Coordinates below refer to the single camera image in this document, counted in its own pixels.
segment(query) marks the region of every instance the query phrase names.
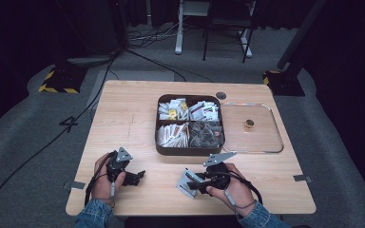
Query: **black cable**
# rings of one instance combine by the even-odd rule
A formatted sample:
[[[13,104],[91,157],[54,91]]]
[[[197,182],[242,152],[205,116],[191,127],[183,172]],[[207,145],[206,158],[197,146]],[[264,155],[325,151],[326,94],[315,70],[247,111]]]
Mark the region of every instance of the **black cable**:
[[[128,35],[129,34],[131,34],[132,35],[132,37],[129,37],[129,39],[135,39],[135,38],[137,38],[137,37],[141,37],[142,36],[142,34],[141,34],[141,32],[140,31],[129,31],[128,32]]]
[[[97,177],[97,175],[100,173],[100,170],[102,170],[103,165],[105,165],[106,160],[108,158],[110,158],[111,156],[114,156],[114,153],[108,153],[105,157],[105,159],[100,163],[99,168],[94,172],[93,177],[90,180],[90,183],[88,184],[87,188],[86,188],[86,195],[85,195],[85,206],[87,205],[89,199],[90,199],[90,193],[91,190],[93,190],[94,187],[94,183],[96,182],[97,179],[99,179],[100,177]]]
[[[69,124],[69,126],[67,126],[66,128],[64,128],[56,137],[54,137],[54,139],[52,139],[49,143],[47,143],[45,146],[43,146],[43,148],[41,148],[39,151],[37,151],[35,154],[33,154],[31,157],[29,157],[26,161],[24,161],[19,167],[17,167],[0,185],[0,191],[1,189],[5,186],[5,184],[20,170],[22,169],[28,162],[30,162],[32,159],[34,159],[37,155],[41,154],[46,148],[48,148],[51,144],[53,144],[59,137],[61,137],[70,127],[73,126],[73,124],[88,110],[88,108],[94,103],[94,101],[97,99],[97,97],[100,94],[100,91],[103,88],[104,83],[106,82],[106,75],[109,71],[109,68],[111,67],[112,63],[114,62],[114,60],[116,59],[116,56],[113,56],[113,59],[111,60],[111,62],[108,64],[107,69],[106,69],[106,74],[105,77],[102,81],[102,84],[99,88],[99,91],[97,92],[96,96],[94,97],[94,99],[90,102],[90,104],[75,118],[73,119],[73,121],[71,121],[71,123]]]
[[[114,76],[117,78],[118,81],[120,80],[120,78],[118,77],[118,75],[116,73],[114,73],[114,71],[110,70],[109,72],[114,74]]]
[[[224,172],[209,172],[207,173],[208,175],[227,175],[230,176],[231,178],[235,178],[237,180],[239,180],[240,182],[242,182],[243,184],[245,184],[245,186],[247,186],[251,191],[253,191],[258,198],[258,201],[260,202],[260,204],[262,204],[262,196],[260,195],[259,190],[251,183],[251,181],[248,181],[244,178],[242,178],[240,175],[238,175],[236,172],[232,172],[229,171],[229,173],[224,173]]]
[[[151,62],[151,63],[153,63],[153,64],[159,65],[159,66],[161,66],[161,67],[164,67],[164,68],[166,68],[166,69],[168,69],[168,70],[173,71],[174,73],[176,73],[177,75],[179,75],[180,77],[182,77],[182,79],[186,82],[185,77],[184,77],[184,76],[182,76],[182,75],[181,75],[181,73],[177,72],[176,70],[174,70],[174,69],[172,69],[172,68],[170,68],[170,67],[167,67],[167,66],[165,66],[165,65],[162,65],[162,64],[158,63],[157,61],[154,61],[154,60],[151,60],[151,59],[149,59],[149,58],[147,58],[147,57],[144,57],[143,55],[138,54],[138,53],[136,53],[135,51],[132,51],[132,50],[129,50],[129,49],[126,49],[126,48],[125,48],[125,51],[126,51],[126,52],[128,52],[129,54],[132,54],[132,55],[135,55],[135,56],[141,57],[141,58],[143,58],[143,59],[145,59],[145,60],[147,60],[147,61],[149,61],[149,62]]]
[[[162,64],[162,65],[168,66],[168,67],[174,67],[174,68],[176,68],[176,69],[179,69],[179,70],[182,70],[182,71],[185,71],[185,72],[188,72],[188,73],[191,73],[191,74],[197,75],[197,76],[199,76],[199,77],[202,77],[203,79],[208,80],[208,81],[209,81],[209,82],[211,82],[211,83],[215,83],[215,82],[213,82],[211,79],[209,79],[209,78],[207,78],[207,77],[205,77],[205,76],[202,76],[201,74],[198,74],[198,73],[195,73],[195,72],[189,71],[189,70],[187,70],[187,69],[179,68],[179,67],[177,67],[177,66],[168,65],[168,64],[162,63],[162,62],[157,61],[157,60],[154,60],[154,61],[156,61],[156,62],[158,62],[158,63],[160,63],[160,64]]]
[[[67,23],[70,25],[70,27],[72,28],[73,32],[75,33],[76,37],[82,42],[82,44],[88,48],[89,50],[97,53],[97,54],[111,54],[112,52],[101,52],[98,51],[100,49],[104,49],[104,48],[92,48],[90,46],[88,46],[86,44],[86,42],[82,39],[82,37],[79,35],[79,33],[77,32],[76,28],[73,26],[73,24],[71,23],[69,17],[67,16],[67,13],[65,12],[64,8],[62,7],[62,5],[58,2],[58,0],[55,0],[56,4],[58,5],[58,7],[60,8],[61,12],[64,14],[64,16],[67,18]]]
[[[157,29],[157,31],[155,32],[155,34],[149,34],[152,30],[150,30],[146,35],[144,36],[141,36],[141,37],[137,37],[135,39],[139,39],[139,38],[142,38],[142,41],[141,41],[141,44],[140,45],[132,45],[132,44],[129,44],[129,46],[131,48],[142,48],[144,47],[144,44],[146,42],[148,42],[152,37],[157,37],[157,35],[159,34],[159,29]]]
[[[100,177],[105,176],[105,175],[106,175],[106,173],[104,173],[103,175],[100,175],[99,177],[96,178],[96,180],[99,179]]]
[[[76,67],[91,68],[91,67],[98,67],[98,66],[108,64],[111,60],[112,60],[112,56],[109,55],[108,58],[106,58],[104,60],[95,60],[95,61],[82,62],[82,63],[71,62],[70,60],[67,60],[67,61]]]
[[[93,122],[93,109],[94,109],[94,106],[96,105],[96,104],[98,104],[99,103],[99,101],[97,101],[92,107],[91,107],[91,109],[90,109],[90,120]]]
[[[170,35],[159,35],[158,33],[151,35],[149,37],[143,39],[142,43],[139,46],[129,45],[131,48],[147,48],[158,41],[164,41],[171,36],[177,35],[177,33],[172,33]]]

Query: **wooden table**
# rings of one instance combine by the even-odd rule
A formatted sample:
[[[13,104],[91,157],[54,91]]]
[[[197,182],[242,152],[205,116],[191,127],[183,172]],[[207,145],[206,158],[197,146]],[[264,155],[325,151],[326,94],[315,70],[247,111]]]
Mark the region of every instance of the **wooden table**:
[[[94,163],[106,152],[124,147],[133,160],[127,171],[146,170],[138,186],[123,186],[116,195],[119,216],[232,215],[218,199],[201,195],[194,199],[177,187],[184,168],[203,172],[206,157],[164,156],[155,147],[157,102],[164,94],[211,95],[224,92],[227,103],[259,103],[272,108],[284,143],[279,153],[239,153],[234,163],[259,189],[266,208],[274,214],[312,214],[316,211],[279,111],[266,85],[208,84],[144,81],[107,81],[87,138],[75,181],[89,183]],[[84,208],[85,189],[72,189],[67,213]]]

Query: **denim sleeve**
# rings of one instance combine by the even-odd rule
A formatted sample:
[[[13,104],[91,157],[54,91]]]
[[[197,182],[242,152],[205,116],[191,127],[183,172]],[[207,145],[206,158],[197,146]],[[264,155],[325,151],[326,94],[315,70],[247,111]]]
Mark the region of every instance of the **denim sleeve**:
[[[112,210],[103,201],[92,199],[76,217],[75,227],[110,227]]]
[[[275,215],[272,215],[269,213],[265,207],[263,207],[262,204],[260,204],[257,201],[256,206],[251,211],[251,213],[240,219],[239,223],[244,228],[250,228],[250,227],[264,227],[264,228],[272,228],[272,227],[278,227],[278,228],[288,228],[290,227],[283,221],[279,220]]]

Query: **hand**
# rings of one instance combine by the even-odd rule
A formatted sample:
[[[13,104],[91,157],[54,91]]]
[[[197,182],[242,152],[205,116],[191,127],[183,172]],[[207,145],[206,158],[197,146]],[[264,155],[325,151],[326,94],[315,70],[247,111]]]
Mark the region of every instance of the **hand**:
[[[226,166],[227,170],[236,172],[242,178],[245,179],[242,173],[236,168],[236,165],[234,165],[233,163],[227,163]],[[232,211],[239,213],[243,217],[249,215],[256,205],[255,203],[253,203],[252,205],[247,206],[252,202],[254,202],[254,197],[251,190],[247,186],[245,186],[244,183],[241,183],[239,180],[235,178],[230,178],[230,184],[226,190],[230,193],[230,196],[235,201],[237,205],[236,208],[230,203],[230,201],[224,195],[224,190],[220,190],[212,186],[206,187],[206,191],[210,195],[224,202],[224,204],[226,204]]]
[[[107,154],[104,154],[99,160],[94,164],[94,172],[96,172],[100,164],[105,160]],[[93,199],[102,200],[109,206],[112,206],[114,199],[111,197],[111,182],[108,180],[106,175],[106,165],[109,162],[109,158],[107,158],[105,164],[102,169],[99,171],[97,175],[97,180],[94,183],[94,187],[91,190],[91,197]],[[125,179],[125,172],[122,172],[118,175],[117,180],[115,180],[115,192],[117,193],[120,189],[121,185],[123,185]]]

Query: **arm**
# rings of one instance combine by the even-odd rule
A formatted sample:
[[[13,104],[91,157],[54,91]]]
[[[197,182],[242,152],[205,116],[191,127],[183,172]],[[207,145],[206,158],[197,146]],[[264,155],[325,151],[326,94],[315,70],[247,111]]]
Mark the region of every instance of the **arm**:
[[[96,171],[106,154],[103,155],[94,165]],[[88,202],[86,207],[76,217],[75,227],[109,227],[112,223],[112,206],[114,204],[114,197],[111,197],[111,182],[106,176],[106,165],[99,172],[98,178],[94,183],[91,191],[92,199]],[[125,172],[118,175],[115,180],[115,192],[117,193],[125,179]]]
[[[229,171],[235,172],[245,179],[234,164],[227,163],[226,166]],[[286,223],[269,213],[262,204],[254,199],[251,190],[235,178],[230,178],[230,184],[226,190],[208,186],[206,191],[224,202],[235,214],[238,214],[240,217],[239,223],[245,228],[289,227]]]

